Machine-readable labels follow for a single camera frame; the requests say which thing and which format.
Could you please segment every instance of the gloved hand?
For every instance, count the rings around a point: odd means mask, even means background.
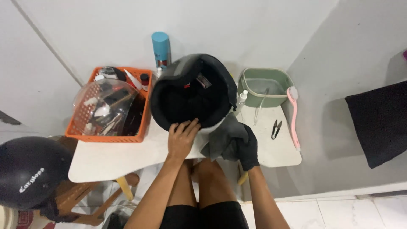
[[[257,139],[254,135],[252,129],[243,124],[247,134],[249,135],[249,141],[245,143],[243,139],[236,139],[237,145],[237,157],[242,164],[243,171],[247,172],[252,169],[254,166],[260,165],[257,159]]]

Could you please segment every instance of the helmet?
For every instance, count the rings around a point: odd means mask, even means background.
[[[199,118],[202,128],[223,120],[236,109],[237,87],[225,66],[208,54],[191,54],[167,67],[150,97],[151,114],[159,126]]]
[[[43,137],[22,137],[0,145],[0,205],[27,210],[45,201],[68,179],[69,150]]]

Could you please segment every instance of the brush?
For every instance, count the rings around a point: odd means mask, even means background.
[[[287,89],[287,97],[291,102],[291,105],[294,107],[293,118],[291,120],[291,137],[294,142],[295,149],[301,151],[300,143],[298,141],[297,132],[295,131],[295,119],[297,118],[297,99],[298,91],[294,86],[291,86]]]

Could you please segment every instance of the black scissors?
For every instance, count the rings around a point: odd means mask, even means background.
[[[271,133],[271,139],[273,139],[273,140],[276,139],[277,134],[280,131],[281,124],[282,124],[282,121],[280,121],[280,123],[277,125],[277,119],[276,119],[276,121],[274,122],[274,126],[273,126],[273,132]]]

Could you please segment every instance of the hand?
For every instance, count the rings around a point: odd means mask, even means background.
[[[186,121],[179,125],[177,123],[172,124],[168,135],[167,159],[184,161],[191,151],[194,138],[200,128],[201,124],[198,123],[198,118],[192,122]]]
[[[243,171],[247,172],[252,169],[254,166],[259,166],[260,163],[257,159],[257,139],[254,135],[252,129],[243,124],[247,134],[249,135],[249,141],[245,143],[243,139],[236,139],[237,144],[237,157],[242,164]]]

